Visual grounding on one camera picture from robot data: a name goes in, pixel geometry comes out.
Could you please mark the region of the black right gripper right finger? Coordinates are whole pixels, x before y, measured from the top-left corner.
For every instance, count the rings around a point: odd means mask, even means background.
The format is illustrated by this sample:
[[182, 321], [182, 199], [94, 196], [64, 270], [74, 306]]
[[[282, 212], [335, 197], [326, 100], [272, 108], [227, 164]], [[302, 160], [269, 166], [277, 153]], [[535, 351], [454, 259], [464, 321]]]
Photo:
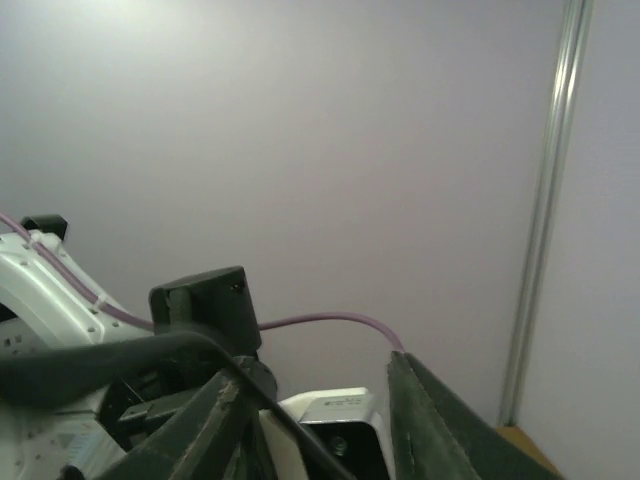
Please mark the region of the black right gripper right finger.
[[557, 479], [504, 438], [414, 355], [387, 364], [398, 479]]

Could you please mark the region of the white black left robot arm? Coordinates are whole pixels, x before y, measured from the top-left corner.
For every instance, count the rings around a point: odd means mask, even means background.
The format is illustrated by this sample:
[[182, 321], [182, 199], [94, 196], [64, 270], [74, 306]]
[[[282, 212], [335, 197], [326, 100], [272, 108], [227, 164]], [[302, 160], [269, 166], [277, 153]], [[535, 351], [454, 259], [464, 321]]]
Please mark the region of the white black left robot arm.
[[153, 288], [144, 320], [67, 254], [66, 228], [1, 238], [2, 477], [275, 478], [260, 413], [277, 384], [243, 268]]

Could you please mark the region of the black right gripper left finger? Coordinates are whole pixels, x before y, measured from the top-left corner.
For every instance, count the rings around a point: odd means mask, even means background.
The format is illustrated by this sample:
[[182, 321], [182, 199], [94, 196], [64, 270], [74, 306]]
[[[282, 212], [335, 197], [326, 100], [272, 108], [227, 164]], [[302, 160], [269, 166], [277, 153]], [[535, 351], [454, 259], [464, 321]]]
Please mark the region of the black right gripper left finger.
[[104, 474], [114, 480], [252, 479], [257, 409], [225, 372]]

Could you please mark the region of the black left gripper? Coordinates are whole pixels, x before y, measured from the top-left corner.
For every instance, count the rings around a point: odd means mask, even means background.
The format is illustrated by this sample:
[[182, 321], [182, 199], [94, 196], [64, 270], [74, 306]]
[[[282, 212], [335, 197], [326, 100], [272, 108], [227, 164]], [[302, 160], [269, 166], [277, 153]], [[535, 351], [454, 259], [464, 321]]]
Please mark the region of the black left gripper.
[[[153, 288], [155, 331], [194, 327], [211, 333], [234, 357], [256, 359], [262, 345], [245, 270], [241, 266], [183, 277]], [[211, 353], [182, 349], [107, 390], [99, 423], [125, 450], [150, 436], [221, 369]]]

